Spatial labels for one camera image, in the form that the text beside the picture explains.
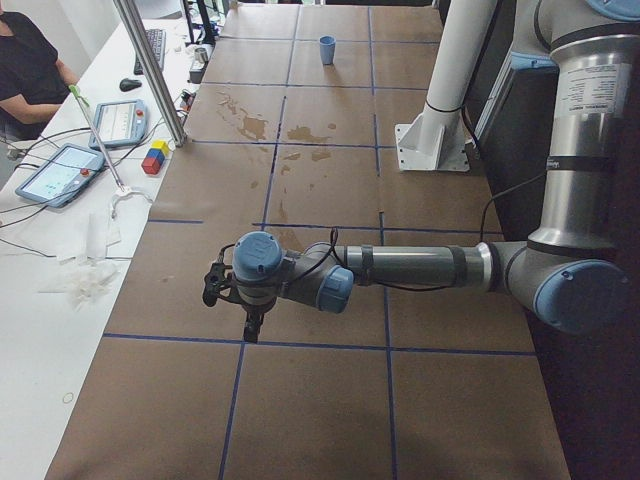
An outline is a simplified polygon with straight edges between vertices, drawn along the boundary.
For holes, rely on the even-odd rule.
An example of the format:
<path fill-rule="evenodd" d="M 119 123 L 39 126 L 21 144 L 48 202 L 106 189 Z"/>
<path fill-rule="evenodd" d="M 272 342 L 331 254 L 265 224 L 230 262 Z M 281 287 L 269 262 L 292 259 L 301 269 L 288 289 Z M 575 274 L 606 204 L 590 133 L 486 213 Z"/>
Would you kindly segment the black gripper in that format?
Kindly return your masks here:
<path fill-rule="evenodd" d="M 257 343 L 259 339 L 259 323 L 264 322 L 265 315 L 275 306 L 275 300 L 271 299 L 263 304 L 242 305 L 246 312 L 246 320 L 243 330 L 243 340 L 248 343 Z"/>

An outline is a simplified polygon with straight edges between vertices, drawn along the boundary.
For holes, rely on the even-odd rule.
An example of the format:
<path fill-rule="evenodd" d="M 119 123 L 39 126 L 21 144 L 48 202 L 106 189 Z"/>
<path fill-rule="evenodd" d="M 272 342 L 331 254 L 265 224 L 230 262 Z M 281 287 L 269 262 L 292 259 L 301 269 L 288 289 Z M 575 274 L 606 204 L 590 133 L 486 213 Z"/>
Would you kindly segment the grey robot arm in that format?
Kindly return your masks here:
<path fill-rule="evenodd" d="M 354 285 L 503 291 L 546 324 L 579 334 L 616 320 L 629 292 L 611 262 L 608 203 L 634 62 L 635 1 L 522 1 L 512 63 L 559 70 L 539 227 L 524 242 L 473 247 L 341 246 L 335 239 L 303 252 L 265 232 L 234 245 L 212 286 L 246 311 L 244 337 L 257 340 L 278 298 L 339 313 Z"/>

